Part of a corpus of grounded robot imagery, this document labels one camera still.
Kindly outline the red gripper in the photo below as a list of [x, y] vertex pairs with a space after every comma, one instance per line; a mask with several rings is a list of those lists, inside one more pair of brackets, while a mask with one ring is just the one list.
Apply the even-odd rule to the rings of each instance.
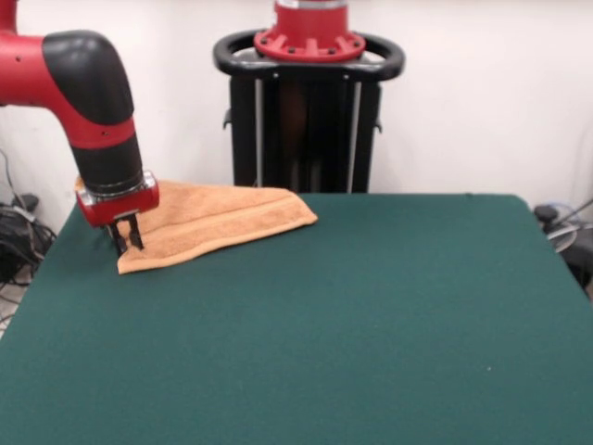
[[139, 250], [144, 249], [135, 214], [149, 211], [158, 206], [159, 189], [158, 183], [154, 179], [149, 179], [136, 190], [115, 197], [94, 196], [85, 187], [79, 187], [75, 193], [82, 215], [92, 227], [108, 225], [107, 229], [118, 256], [122, 256], [128, 247], [126, 239], [120, 234], [115, 222], [126, 216], [128, 216], [126, 220], [130, 226], [131, 244]]

